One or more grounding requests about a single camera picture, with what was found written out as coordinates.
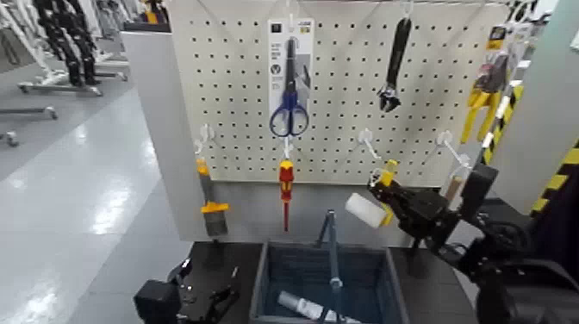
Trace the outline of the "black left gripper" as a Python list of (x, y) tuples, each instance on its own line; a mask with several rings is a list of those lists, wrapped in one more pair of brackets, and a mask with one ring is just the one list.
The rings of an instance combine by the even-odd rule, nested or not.
[(168, 283), (181, 284), (180, 314), (193, 321), (204, 318), (205, 323), (219, 323), (239, 300), (239, 291), (231, 285), (223, 290), (214, 291), (212, 281), (185, 280), (190, 272), (190, 258), (186, 258), (167, 275)]

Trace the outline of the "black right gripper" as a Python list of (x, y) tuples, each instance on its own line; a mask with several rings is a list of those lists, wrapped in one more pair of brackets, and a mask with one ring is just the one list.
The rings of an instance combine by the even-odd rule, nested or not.
[(379, 202), (386, 202), (398, 227), (417, 240), (445, 240), (458, 224), (458, 214), (436, 191), (403, 187), (395, 180), (388, 185), (369, 182), (367, 189)]

